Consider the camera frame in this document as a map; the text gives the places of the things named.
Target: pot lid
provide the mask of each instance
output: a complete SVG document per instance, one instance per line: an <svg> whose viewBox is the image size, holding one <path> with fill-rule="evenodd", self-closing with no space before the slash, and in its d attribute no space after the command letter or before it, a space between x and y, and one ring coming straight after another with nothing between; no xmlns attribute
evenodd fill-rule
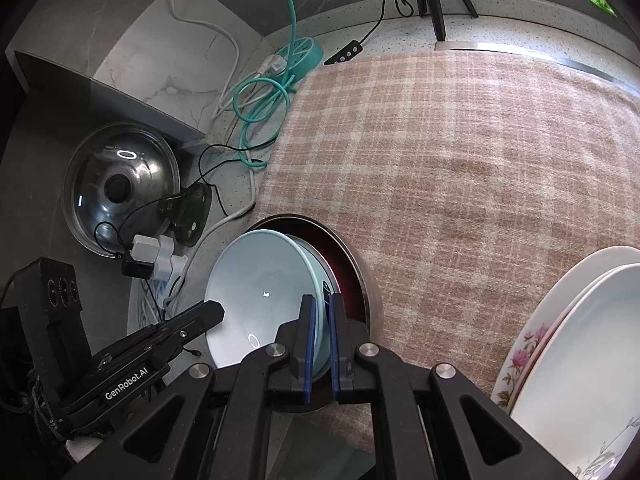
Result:
<svg viewBox="0 0 640 480"><path fill-rule="evenodd" d="M63 211L71 232L85 247L103 256L95 241L100 222L120 227L137 208L171 196L180 189L178 165L166 141L148 126L113 123L87 136L76 149L66 170ZM158 236L168 227L157 204L133 213L120 229L124 243L135 234ZM122 252L118 236L109 225L98 227L100 244Z"/></svg>

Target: teal cable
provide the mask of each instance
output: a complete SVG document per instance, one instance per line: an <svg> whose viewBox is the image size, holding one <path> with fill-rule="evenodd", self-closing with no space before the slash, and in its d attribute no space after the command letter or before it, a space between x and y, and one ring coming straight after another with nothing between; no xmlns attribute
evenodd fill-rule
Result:
<svg viewBox="0 0 640 480"><path fill-rule="evenodd" d="M293 57L293 51L296 43L297 23L296 23L296 7L293 4L293 0L287 0L287 6L289 7L289 16L291 18L291 36L289 40L289 55L287 56L287 63L285 65L282 79L280 79L282 83L270 77L256 77L256 78L246 79L236 86L233 97L231 99L231 105L234 109L234 112L236 113L236 116L238 117L238 119L240 119L244 123L242 125L242 129L240 131L240 138L238 140L238 148L241 148L242 150L248 150L248 149L251 149L252 147L246 138L247 131L251 124L260 123L268 120L276 111L276 108L280 105L283 99L286 106L285 113L289 111L289 106L291 104L289 92L295 91L293 88L290 88L290 86L293 83L293 80L295 79L295 76L293 75L289 76L289 71L290 71L289 61ZM264 99L261 100L260 102L256 103L255 106L253 106L250 109L248 115L244 115L238 107L238 97L244 88L259 82L265 82L265 83L271 84L274 87L273 92L265 96ZM260 113L262 113L265 108L268 108L268 110L263 115L260 115ZM282 125L278 127L276 132L269 138L267 142L272 142L276 140L276 138L278 137L278 134L280 133L281 127ZM242 162L244 162L250 168L264 168L267 165L266 162L253 162L250 157L246 156L245 152L239 152L238 157L240 158L240 160L242 160Z"/></svg>

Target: plaid tablecloth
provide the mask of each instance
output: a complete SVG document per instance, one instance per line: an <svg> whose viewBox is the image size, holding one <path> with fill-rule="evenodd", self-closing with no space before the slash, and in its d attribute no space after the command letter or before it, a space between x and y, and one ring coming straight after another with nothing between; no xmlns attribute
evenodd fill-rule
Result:
<svg viewBox="0 0 640 480"><path fill-rule="evenodd" d="M638 243L639 109L599 78L510 54L323 67L295 97L254 220L337 229L380 285L381 343L490 393L551 286L599 248ZM310 418L372 449L368 407Z"/></svg>

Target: black knob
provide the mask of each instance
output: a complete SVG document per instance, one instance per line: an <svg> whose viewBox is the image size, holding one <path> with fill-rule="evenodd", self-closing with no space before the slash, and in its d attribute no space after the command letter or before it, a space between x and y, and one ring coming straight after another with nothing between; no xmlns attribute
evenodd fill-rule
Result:
<svg viewBox="0 0 640 480"><path fill-rule="evenodd" d="M120 173L111 175L104 183L104 193L114 204L121 204L131 194L131 181Z"/></svg>

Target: pink flower pattern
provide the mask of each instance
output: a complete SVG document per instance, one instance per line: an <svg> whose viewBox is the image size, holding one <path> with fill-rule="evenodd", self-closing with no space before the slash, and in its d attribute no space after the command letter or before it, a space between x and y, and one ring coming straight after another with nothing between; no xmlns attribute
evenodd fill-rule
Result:
<svg viewBox="0 0 640 480"><path fill-rule="evenodd" d="M507 385L507 387L505 390L498 393L498 397L500 399L498 401L498 406L501 408L507 408L507 405L511 400L511 395L513 395L513 391L522 375L524 367L529 362L529 359L542 341L547 330L549 330L549 327L543 324L535 332L527 332L524 335L524 345L522 348L516 349L513 353L513 356L511 357L511 364L509 365L509 371L507 375L502 378L502 381Z"/></svg>

